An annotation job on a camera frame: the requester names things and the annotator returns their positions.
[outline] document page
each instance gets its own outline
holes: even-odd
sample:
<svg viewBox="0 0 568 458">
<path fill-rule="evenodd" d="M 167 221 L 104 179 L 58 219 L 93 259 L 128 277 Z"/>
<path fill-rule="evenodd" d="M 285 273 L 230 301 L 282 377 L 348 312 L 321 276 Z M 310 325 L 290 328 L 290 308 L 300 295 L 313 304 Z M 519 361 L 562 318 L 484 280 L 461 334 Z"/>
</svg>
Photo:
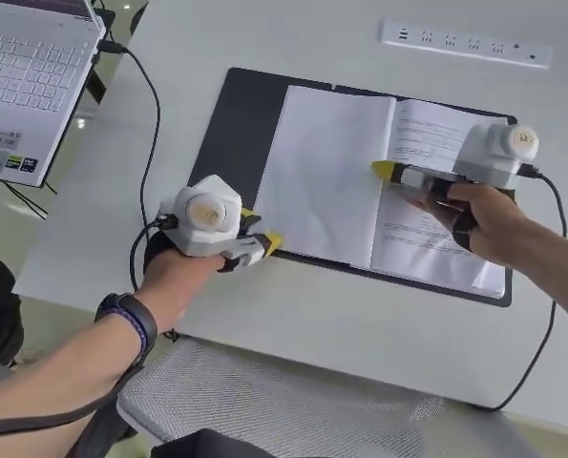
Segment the document page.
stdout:
<svg viewBox="0 0 568 458">
<path fill-rule="evenodd" d="M 368 267 L 395 99 L 290 87 L 264 168 L 256 231 L 283 249 Z"/>
<path fill-rule="evenodd" d="M 388 159 L 450 172 L 468 131 L 495 119 L 418 100 L 398 102 Z M 504 295 L 503 268 L 462 249 L 435 218 L 387 187 L 382 190 L 371 267 L 455 290 Z"/>
</svg>

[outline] forearm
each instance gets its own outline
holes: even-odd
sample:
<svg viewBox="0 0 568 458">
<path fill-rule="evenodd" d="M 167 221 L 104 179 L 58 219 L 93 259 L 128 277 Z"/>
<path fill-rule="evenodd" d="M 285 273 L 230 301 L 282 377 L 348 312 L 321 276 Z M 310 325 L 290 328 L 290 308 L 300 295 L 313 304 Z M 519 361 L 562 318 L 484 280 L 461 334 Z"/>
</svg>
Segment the forearm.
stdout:
<svg viewBox="0 0 568 458">
<path fill-rule="evenodd" d="M 568 240 L 529 222 L 515 238 L 513 268 L 568 312 Z"/>
<path fill-rule="evenodd" d="M 65 413 L 106 394 L 140 350 L 136 331 L 111 315 L 76 334 L 44 361 L 0 384 L 0 418 Z M 0 456 L 64 456 L 88 423 L 0 438 Z"/>
</svg>

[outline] power strip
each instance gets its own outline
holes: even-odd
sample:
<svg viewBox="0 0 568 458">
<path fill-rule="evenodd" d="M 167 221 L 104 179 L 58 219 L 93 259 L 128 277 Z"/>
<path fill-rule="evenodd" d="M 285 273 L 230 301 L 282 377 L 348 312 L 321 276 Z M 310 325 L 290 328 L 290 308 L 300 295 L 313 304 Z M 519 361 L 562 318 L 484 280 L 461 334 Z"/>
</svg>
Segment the power strip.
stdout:
<svg viewBox="0 0 568 458">
<path fill-rule="evenodd" d="M 475 57 L 545 70 L 551 67 L 553 58 L 553 48 L 550 46 L 517 43 L 456 31 L 437 31 L 390 20 L 385 20 L 383 23 L 381 41 L 389 45 L 444 52 L 462 57 Z"/>
</svg>

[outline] hand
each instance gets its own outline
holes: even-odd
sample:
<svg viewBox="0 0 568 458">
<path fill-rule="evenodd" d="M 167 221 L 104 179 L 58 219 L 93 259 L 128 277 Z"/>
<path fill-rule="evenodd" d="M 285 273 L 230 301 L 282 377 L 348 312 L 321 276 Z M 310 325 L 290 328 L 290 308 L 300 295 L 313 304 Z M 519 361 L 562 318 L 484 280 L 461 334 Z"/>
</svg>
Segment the hand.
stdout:
<svg viewBox="0 0 568 458">
<path fill-rule="evenodd" d="M 158 332 L 168 331 L 176 326 L 207 279 L 223 265 L 221 256 L 187 258 L 176 249 L 166 250 L 148 264 L 135 297 L 152 312 Z"/>
<path fill-rule="evenodd" d="M 515 241 L 532 224 L 512 199 L 491 186 L 454 184 L 447 195 L 452 200 L 469 202 L 478 222 L 471 233 L 471 250 L 479 257 L 507 267 L 515 264 Z M 410 202 L 431 213 L 450 231 L 460 211 L 427 198 Z"/>
</svg>

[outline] mesh chair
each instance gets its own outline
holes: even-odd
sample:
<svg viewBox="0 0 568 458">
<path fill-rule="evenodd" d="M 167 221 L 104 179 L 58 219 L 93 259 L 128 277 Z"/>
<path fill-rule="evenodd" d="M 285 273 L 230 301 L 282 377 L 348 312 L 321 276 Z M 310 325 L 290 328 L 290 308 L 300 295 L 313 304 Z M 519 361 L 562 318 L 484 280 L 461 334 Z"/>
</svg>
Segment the mesh chair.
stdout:
<svg viewBox="0 0 568 458">
<path fill-rule="evenodd" d="M 207 427 L 278 457 L 537 457 L 501 414 L 184 338 L 124 388 L 155 445 Z"/>
</svg>

